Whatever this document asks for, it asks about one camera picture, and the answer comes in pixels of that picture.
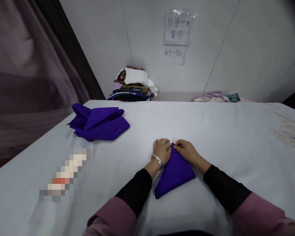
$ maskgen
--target person's left hand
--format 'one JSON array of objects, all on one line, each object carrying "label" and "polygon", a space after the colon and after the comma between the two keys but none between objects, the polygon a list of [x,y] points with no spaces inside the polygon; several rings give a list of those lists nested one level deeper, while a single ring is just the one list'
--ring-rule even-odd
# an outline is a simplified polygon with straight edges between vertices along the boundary
[{"label": "person's left hand", "polygon": [[154,141],[154,150],[153,155],[157,155],[161,161],[163,162],[163,165],[166,165],[170,158],[171,153],[171,143],[168,143],[169,139],[160,139]]}]

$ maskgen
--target sheer curtain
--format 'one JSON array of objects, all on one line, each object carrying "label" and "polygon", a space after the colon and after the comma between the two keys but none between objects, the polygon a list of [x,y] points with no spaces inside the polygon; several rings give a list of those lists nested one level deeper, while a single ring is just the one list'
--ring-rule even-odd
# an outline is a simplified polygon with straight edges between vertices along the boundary
[{"label": "sheer curtain", "polygon": [[[92,98],[102,99],[97,89]],[[0,159],[20,153],[89,94],[36,2],[0,0]]]}]

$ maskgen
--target folded purple napkin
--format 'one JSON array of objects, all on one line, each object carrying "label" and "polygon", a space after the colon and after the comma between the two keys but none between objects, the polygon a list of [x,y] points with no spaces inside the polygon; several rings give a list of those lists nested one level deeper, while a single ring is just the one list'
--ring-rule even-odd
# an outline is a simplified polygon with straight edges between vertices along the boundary
[{"label": "folded purple napkin", "polygon": [[68,124],[75,129],[78,137],[91,142],[94,139],[115,140],[129,127],[122,114],[124,110],[118,108],[87,108],[79,103],[72,105],[76,117]]},{"label": "folded purple napkin", "polygon": [[187,183],[196,177],[189,163],[174,148],[171,150],[170,159],[155,188],[155,198],[159,199],[169,191]]}]

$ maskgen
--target white tablecloth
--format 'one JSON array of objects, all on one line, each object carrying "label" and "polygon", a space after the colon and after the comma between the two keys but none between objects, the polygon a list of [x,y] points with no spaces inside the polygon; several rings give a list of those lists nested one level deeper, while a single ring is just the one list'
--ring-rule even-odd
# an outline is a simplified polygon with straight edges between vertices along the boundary
[{"label": "white tablecloth", "polygon": [[[0,169],[0,235],[82,235],[88,218],[150,160],[155,139],[191,141],[212,164],[295,220],[295,110],[282,104],[88,101],[89,108],[119,107],[130,128],[115,141],[87,142],[66,124],[50,130]],[[91,160],[59,202],[39,190],[69,157],[90,148]],[[200,229],[230,235],[232,221],[197,178],[159,200],[154,189],[135,235]]]}]

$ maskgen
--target sign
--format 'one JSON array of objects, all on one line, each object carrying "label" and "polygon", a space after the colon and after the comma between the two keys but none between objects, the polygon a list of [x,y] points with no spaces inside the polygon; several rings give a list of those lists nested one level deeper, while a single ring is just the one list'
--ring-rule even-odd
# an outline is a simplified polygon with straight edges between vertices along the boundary
[{"label": "sign", "polygon": [[188,45],[195,15],[183,11],[167,11],[165,15],[164,44]]},{"label": "sign", "polygon": [[185,65],[185,46],[164,45],[163,58],[164,65]]}]

